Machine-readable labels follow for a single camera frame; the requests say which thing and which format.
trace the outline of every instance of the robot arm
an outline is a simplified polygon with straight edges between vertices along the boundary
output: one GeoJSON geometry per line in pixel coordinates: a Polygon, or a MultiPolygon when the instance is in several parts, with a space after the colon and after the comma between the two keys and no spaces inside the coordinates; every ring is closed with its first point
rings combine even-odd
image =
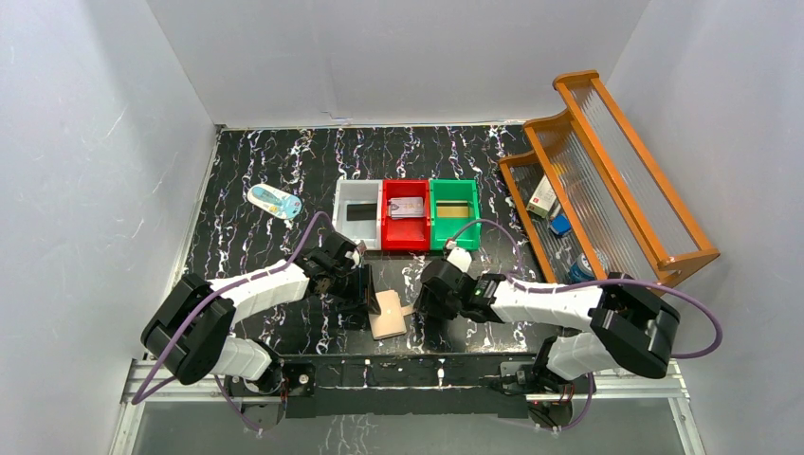
{"type": "Polygon", "coordinates": [[[285,261],[245,276],[204,281],[189,274],[182,277],[143,330],[142,344],[154,355],[162,351],[193,308],[216,289],[233,282],[248,282],[212,301],[192,321],[165,361],[165,367],[184,385],[210,373],[240,376],[261,391],[273,391],[282,381],[279,356],[258,339],[229,337],[235,322],[282,303],[311,295],[338,298],[341,313],[377,314],[372,269],[360,260],[361,246],[337,232],[330,233],[321,247],[306,249],[293,264],[285,261]],[[263,276],[259,280],[251,277],[263,276]]]}
{"type": "Polygon", "coordinates": [[[509,281],[501,274],[475,280],[466,274],[467,254],[456,248],[425,268],[418,311],[439,319],[534,321],[581,331],[544,342],[532,373],[548,383],[616,367],[650,378],[667,374],[679,314],[647,289],[617,285],[535,293],[531,289],[559,285],[509,281]]]}

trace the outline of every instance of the gray bin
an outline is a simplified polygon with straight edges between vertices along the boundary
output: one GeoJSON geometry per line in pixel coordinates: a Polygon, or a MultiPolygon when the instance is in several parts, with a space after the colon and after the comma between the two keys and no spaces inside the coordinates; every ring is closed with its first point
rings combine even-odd
{"type": "Polygon", "coordinates": [[[355,243],[363,241],[368,249],[382,249],[381,206],[382,180],[339,180],[332,219],[335,230],[355,243]],[[374,217],[366,211],[370,206],[376,206],[374,217]]]}

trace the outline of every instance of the white box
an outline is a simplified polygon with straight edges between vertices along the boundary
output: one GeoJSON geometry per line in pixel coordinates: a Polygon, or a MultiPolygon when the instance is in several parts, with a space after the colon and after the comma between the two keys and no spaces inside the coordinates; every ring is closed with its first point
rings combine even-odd
{"type": "Polygon", "coordinates": [[[536,190],[528,199],[527,209],[534,212],[536,215],[547,218],[547,213],[550,208],[556,203],[556,192],[550,186],[550,181],[547,176],[543,176],[536,190]]]}

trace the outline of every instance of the green bin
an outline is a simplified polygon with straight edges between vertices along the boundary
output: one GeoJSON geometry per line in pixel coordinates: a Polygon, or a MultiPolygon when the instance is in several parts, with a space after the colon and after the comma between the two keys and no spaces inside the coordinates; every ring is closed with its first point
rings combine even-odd
{"type": "MultiPolygon", "coordinates": [[[[480,218],[477,182],[474,180],[433,179],[429,182],[429,200],[431,250],[440,250],[458,229],[480,218]]],[[[458,246],[469,251],[480,247],[480,223],[461,234],[458,246]]]]}

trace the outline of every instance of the wooden block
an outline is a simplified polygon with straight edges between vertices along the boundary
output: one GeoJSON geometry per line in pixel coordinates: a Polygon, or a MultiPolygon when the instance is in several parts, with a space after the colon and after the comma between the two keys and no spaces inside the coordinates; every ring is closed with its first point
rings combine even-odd
{"type": "Polygon", "coordinates": [[[435,216],[439,218],[468,218],[469,204],[466,201],[436,201],[435,216]]]}

